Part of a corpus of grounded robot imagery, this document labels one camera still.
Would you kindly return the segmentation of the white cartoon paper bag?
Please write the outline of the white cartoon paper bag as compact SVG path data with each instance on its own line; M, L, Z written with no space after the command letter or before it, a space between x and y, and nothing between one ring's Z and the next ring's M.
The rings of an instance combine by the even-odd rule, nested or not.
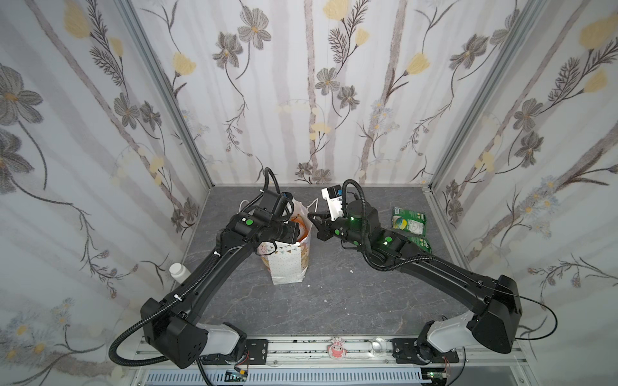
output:
M307 218L312 205L316 208L317 200L306 207L300 201L294 199L295 210L292 217L301 215L309 228L309 233L302 242L295 244L266 242L259 245L257 249L256 254L261 257L262 262L267 267L274 285L298 283L305 278L309 267L311 236L314 230L312 223Z

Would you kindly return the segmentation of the green snack packet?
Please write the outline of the green snack packet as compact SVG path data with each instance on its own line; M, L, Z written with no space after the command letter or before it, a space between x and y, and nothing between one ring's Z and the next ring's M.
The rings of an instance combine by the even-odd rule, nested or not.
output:
M427 218L423 212L417 212L401 207L395 207L392 215L394 229L402 230L418 236L426 235Z
M423 252L432 254L432 247L429 241L423 236L412 236L410 238Z

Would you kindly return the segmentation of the orange snack packet back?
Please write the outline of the orange snack packet back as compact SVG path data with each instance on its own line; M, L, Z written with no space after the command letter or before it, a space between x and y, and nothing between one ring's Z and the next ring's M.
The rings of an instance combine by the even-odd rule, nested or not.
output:
M302 242L309 233L309 228L306 226L304 219L301 215L297 215L291 218L291 222L297 223L299 225L299 235L296 238L297 242Z

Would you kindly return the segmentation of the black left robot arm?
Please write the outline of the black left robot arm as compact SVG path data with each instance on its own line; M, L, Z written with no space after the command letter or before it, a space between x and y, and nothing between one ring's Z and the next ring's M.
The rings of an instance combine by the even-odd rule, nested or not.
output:
M196 362L206 348L209 332L198 323L205 308L225 281L263 243L294 244L299 224L291 194L278 186L274 172L265 168L260 194L231 217L219 233L212 252L176 289L162 300L148 299L141 319L122 332L109 347L109 359L123 367L145 367L171 361L184 369ZM159 352L158 357L130 360L122 357L121 344L137 332Z

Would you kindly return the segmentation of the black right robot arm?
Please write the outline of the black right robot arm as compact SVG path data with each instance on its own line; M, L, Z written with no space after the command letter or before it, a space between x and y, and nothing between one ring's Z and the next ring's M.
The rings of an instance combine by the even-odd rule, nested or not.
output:
M426 323L409 351L411 361L429 364L453 349L471 345L498 354L512 352L525 301L516 281L505 275L491 278L473 273L423 251L402 233L383 228L378 211L352 179L325 188L323 198L328 210L307 215L319 240L335 237L361 253L370 268L408 274L466 306L462 315Z

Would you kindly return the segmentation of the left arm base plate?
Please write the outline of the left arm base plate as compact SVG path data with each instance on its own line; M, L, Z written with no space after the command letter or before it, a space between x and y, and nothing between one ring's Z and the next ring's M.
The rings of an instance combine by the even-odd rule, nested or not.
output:
M267 363L269 341L267 339L247 339L233 349L231 354L203 355L203 365L265 365Z

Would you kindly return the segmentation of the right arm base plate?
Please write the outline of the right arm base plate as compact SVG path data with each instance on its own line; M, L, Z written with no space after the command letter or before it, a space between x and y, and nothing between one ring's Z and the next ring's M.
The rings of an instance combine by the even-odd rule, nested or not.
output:
M460 363L456 350L437 352L429 344L418 344L417 339L392 339L393 357L397 364L429 364Z

